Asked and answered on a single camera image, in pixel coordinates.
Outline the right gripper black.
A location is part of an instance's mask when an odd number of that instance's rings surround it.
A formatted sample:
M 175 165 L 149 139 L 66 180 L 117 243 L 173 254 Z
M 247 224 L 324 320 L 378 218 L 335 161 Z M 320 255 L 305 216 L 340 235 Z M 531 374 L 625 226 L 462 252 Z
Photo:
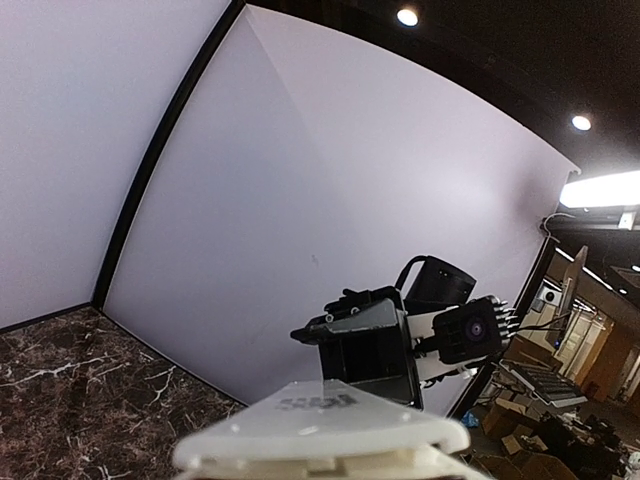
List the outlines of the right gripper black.
M 324 307 L 320 323 L 290 332 L 319 343 L 323 378 L 340 380 L 417 410 L 423 408 L 405 307 L 399 290 L 345 289 Z

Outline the white remote control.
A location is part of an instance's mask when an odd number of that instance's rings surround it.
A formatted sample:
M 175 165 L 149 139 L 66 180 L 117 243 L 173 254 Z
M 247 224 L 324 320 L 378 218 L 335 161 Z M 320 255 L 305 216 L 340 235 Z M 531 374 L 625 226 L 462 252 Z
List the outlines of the white remote control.
M 338 380 L 293 382 L 180 440 L 181 479 L 481 479 L 458 421 Z

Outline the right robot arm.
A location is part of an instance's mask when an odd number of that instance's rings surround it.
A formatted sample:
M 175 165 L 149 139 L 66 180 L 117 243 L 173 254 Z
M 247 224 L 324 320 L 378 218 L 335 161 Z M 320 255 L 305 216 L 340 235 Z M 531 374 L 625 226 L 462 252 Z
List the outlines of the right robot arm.
M 441 259 L 417 256 L 394 285 L 345 289 L 322 315 L 290 337 L 318 348 L 325 380 L 422 409 L 408 319 L 465 303 L 475 284 L 473 277 Z

